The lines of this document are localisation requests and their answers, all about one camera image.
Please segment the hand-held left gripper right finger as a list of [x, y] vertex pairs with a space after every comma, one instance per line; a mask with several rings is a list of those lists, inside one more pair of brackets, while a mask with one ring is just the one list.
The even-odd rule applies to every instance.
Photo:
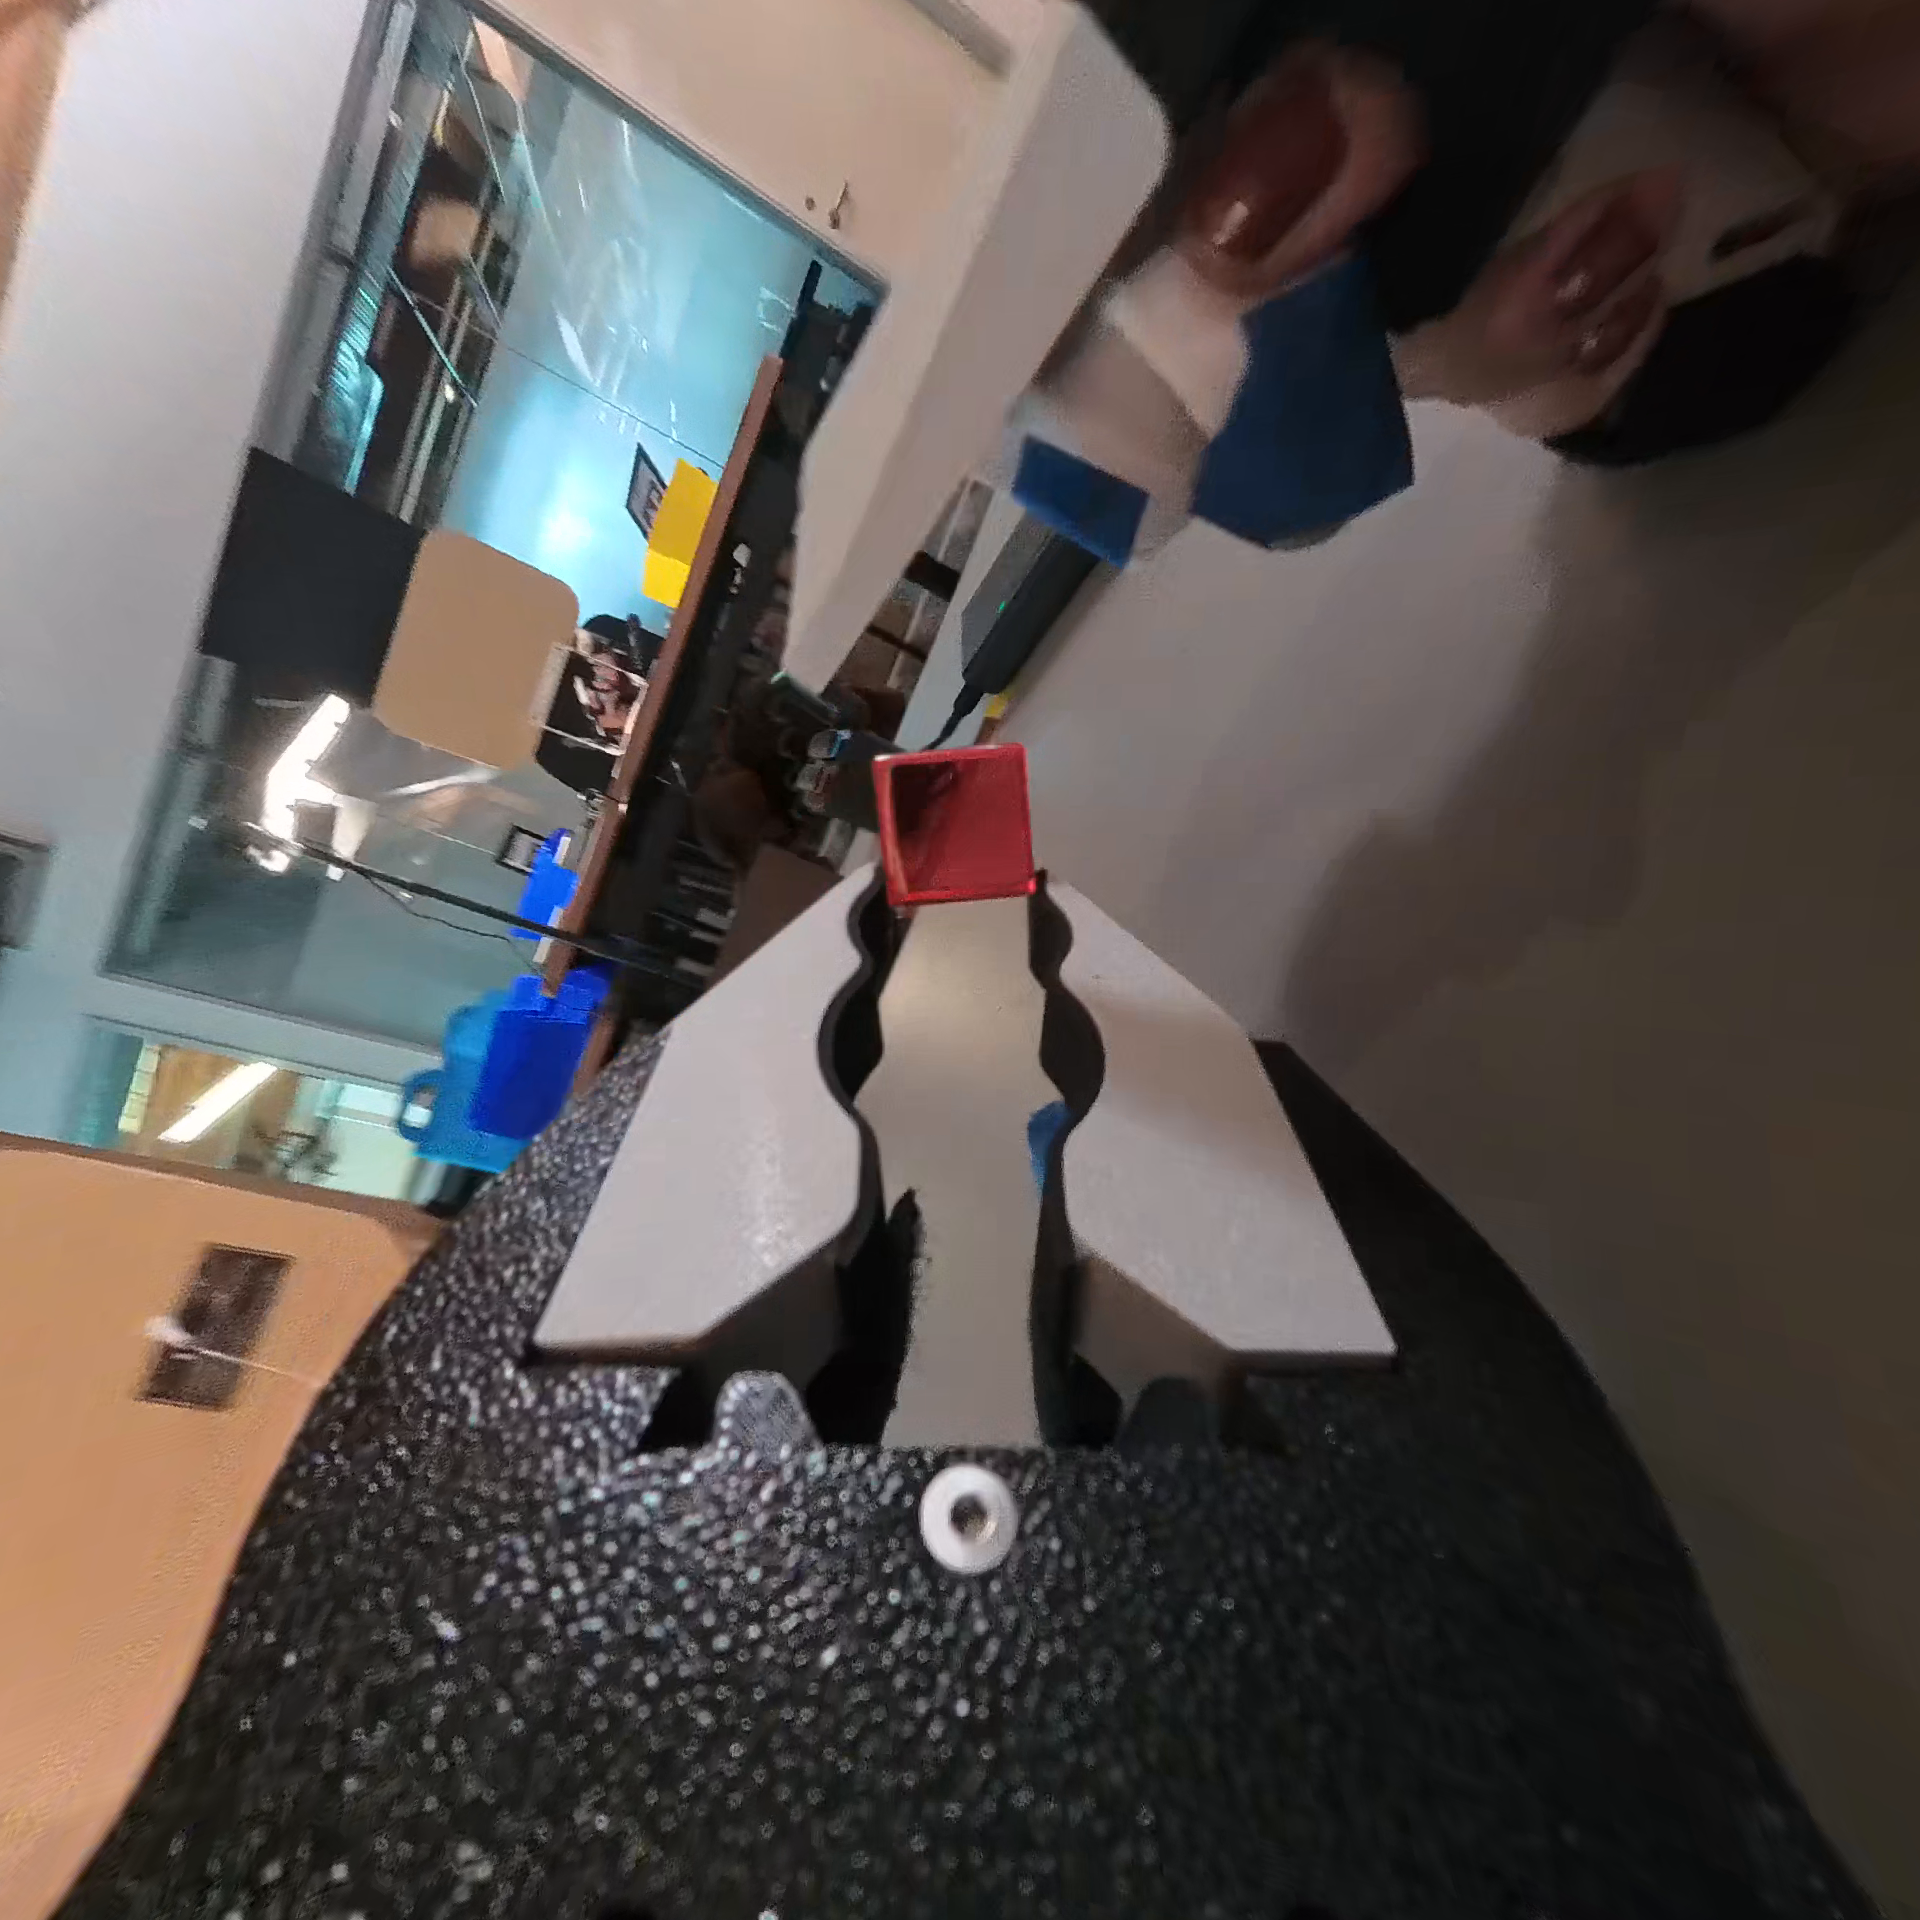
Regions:
[[1042, 1353], [1067, 1408], [1196, 1404], [1252, 1382], [1388, 1367], [1399, 1339], [1311, 1170], [1259, 1045], [1081, 887], [1032, 900], [1042, 1069], [1066, 1101], [1047, 1162]]

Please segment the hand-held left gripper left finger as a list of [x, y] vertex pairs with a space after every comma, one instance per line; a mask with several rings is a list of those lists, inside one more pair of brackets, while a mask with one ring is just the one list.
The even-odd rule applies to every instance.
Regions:
[[775, 1372], [810, 1409], [900, 1404], [915, 1232], [859, 1110], [894, 957], [885, 880], [856, 869], [669, 1021], [537, 1358], [669, 1367], [699, 1401]]

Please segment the red hollow cube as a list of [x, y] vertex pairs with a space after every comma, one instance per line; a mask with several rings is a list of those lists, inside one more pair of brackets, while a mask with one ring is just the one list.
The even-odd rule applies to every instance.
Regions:
[[885, 753], [872, 779], [878, 858], [894, 911], [1035, 896], [1021, 745]]

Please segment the person's right hand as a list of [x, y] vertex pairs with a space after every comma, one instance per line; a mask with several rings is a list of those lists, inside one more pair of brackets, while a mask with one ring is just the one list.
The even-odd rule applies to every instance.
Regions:
[[[1332, 269], [1426, 166], [1423, 109], [1376, 54], [1311, 38], [1228, 112], [1181, 207], [1180, 251], [1223, 296], [1262, 302]], [[1394, 331], [1406, 399], [1498, 409], [1554, 391], [1608, 406], [1668, 310], [1677, 166], [1609, 178], [1504, 239], [1450, 313]]]

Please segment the stack of blue bins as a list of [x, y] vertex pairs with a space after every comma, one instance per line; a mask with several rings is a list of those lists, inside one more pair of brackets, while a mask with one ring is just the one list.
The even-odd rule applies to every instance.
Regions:
[[518, 972], [497, 995], [477, 1056], [467, 1123], [501, 1139], [537, 1139], [562, 1114], [617, 971], [571, 964], [560, 988]]

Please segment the light blue tote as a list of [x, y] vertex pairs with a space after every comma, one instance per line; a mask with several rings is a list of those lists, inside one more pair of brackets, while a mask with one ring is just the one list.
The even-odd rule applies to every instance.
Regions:
[[396, 1134], [418, 1159], [465, 1173], [504, 1173], [523, 1157], [523, 1139], [473, 1123], [477, 1082], [492, 1045], [492, 1021], [509, 1007], [504, 988], [458, 1007], [440, 1035], [440, 1061], [403, 1087]]

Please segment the dark grey power bank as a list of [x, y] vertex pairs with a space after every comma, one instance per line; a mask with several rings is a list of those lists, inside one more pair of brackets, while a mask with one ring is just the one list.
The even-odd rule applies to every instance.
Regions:
[[963, 604], [962, 716], [1018, 680], [1026, 659], [1053, 633], [1100, 558], [1042, 519], [1018, 512], [1012, 536]]

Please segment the wooden table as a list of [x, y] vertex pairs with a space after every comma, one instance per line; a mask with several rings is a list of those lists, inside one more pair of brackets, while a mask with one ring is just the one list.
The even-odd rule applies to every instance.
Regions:
[[633, 794], [648, 778], [649, 765], [663, 753], [680, 686], [693, 682], [693, 666], [705, 659], [716, 628], [733, 600], [733, 556], [737, 545], [733, 521], [737, 515], [744, 486], [755, 478], [760, 437], [768, 431], [780, 391], [780, 376], [783, 355], [768, 352], [759, 366], [737, 435], [733, 442], [727, 471], [716, 484], [716, 502], [693, 551], [689, 583], [683, 591], [680, 606], [674, 609], [666, 643], [658, 655], [658, 670], [648, 680], [648, 691], [636, 699], [630, 720], [621, 733], [612, 765], [612, 788], [601, 795], [595, 818], [587, 825], [581, 858], [575, 869], [578, 886], [564, 900], [560, 924], [553, 924], [539, 942], [537, 961], [547, 995], [560, 995], [564, 976], [575, 971], [578, 961], [587, 957], [587, 947], [595, 940], [587, 924], [612, 874], [612, 862], [621, 850]]

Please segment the black usb hub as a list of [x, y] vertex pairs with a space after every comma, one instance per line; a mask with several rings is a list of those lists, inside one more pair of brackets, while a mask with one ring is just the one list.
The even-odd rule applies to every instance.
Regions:
[[852, 696], [815, 696], [783, 672], [747, 682], [733, 701], [728, 748], [760, 779], [780, 825], [878, 829], [876, 760], [894, 745], [856, 725]]

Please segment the yellow storage bin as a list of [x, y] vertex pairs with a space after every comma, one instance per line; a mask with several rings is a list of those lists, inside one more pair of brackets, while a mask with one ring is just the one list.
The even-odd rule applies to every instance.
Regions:
[[678, 609], [693, 579], [693, 563], [704, 547], [708, 515], [719, 498], [719, 479], [697, 464], [678, 460], [666, 479], [648, 484], [642, 528], [648, 558], [642, 591], [648, 600]]

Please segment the black wall screen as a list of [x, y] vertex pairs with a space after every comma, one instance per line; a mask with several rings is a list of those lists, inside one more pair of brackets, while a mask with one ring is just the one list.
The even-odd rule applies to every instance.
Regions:
[[423, 528], [252, 447], [201, 628], [266, 696], [369, 709]]

